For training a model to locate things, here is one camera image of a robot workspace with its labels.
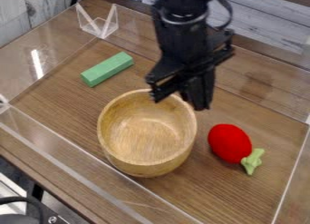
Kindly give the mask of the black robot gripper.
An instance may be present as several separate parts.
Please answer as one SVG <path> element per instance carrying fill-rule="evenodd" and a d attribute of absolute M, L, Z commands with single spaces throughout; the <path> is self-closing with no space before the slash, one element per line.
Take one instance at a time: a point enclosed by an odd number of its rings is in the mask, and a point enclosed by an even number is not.
<path fill-rule="evenodd" d="M 146 75 L 154 102 L 179 92 L 195 111 L 210 109 L 215 67 L 234 54 L 234 30 L 207 24 L 206 0 L 159 0 L 151 6 L 161 60 Z"/>

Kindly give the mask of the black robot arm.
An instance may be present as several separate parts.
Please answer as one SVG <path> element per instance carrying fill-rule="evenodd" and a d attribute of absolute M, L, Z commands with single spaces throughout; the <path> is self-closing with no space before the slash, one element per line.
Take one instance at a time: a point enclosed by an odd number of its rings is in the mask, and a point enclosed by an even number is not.
<path fill-rule="evenodd" d="M 173 93 L 198 111 L 211 106 L 215 67 L 234 54 L 234 31 L 207 24 L 213 0 L 158 0 L 151 6 L 161 60 L 146 75 L 150 96 L 161 102 Z M 215 0 L 231 10 L 227 0 Z"/>

